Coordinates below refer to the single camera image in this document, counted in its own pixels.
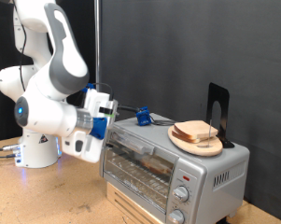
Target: blue connector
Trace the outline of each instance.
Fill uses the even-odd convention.
[[[145,126],[151,123],[149,110],[147,106],[140,108],[140,112],[136,113],[139,126]]]
[[[105,138],[105,129],[107,125],[106,118],[93,118],[93,128],[90,135],[100,140]]]
[[[87,86],[86,86],[85,88],[83,88],[81,91],[83,91],[84,93],[86,93],[86,92],[87,92],[87,89],[92,90],[92,89],[94,89],[94,86],[93,86],[91,83],[89,83],[89,84],[87,84]]]

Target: control panel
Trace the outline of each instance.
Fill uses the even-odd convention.
[[[172,190],[172,200],[170,203],[167,223],[187,224],[192,208],[192,198],[195,193],[197,177],[178,169],[176,180]]]

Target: toaster oven handle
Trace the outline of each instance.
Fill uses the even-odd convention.
[[[127,133],[121,134],[121,133],[113,132],[111,134],[111,139],[117,141],[118,143],[126,146],[127,148],[129,148],[141,155],[143,155],[145,153],[152,155],[154,148],[155,148],[139,139],[136,139],[136,138],[130,136]]]

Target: toaster oven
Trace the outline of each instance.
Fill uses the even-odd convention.
[[[249,150],[235,144],[214,157],[196,156],[176,147],[167,131],[140,127],[136,118],[115,122],[100,175],[163,223],[214,224],[234,216],[243,202]]]

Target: toaster oven door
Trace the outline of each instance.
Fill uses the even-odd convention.
[[[177,157],[127,133],[113,132],[107,143],[105,173],[165,214]]]

